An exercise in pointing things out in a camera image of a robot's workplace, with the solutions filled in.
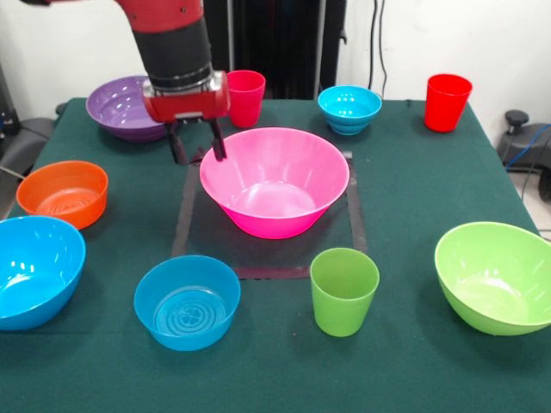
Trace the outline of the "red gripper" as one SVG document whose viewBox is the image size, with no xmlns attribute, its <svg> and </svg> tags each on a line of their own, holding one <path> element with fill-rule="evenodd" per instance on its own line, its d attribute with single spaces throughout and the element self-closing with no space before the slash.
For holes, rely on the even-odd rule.
<svg viewBox="0 0 551 413">
<path fill-rule="evenodd" d="M 159 95 L 150 84 L 144 84 L 143 100 L 150 117 L 158 123 L 166 123 L 166 135 L 176 164 L 186 164 L 186 152 L 179 136 L 181 124 L 177 120 L 209 120 L 214 136 L 214 156 L 218 162 L 227 158 L 220 124 L 216 120 L 229 111 L 230 95 L 225 85 L 217 90 Z"/>
</svg>

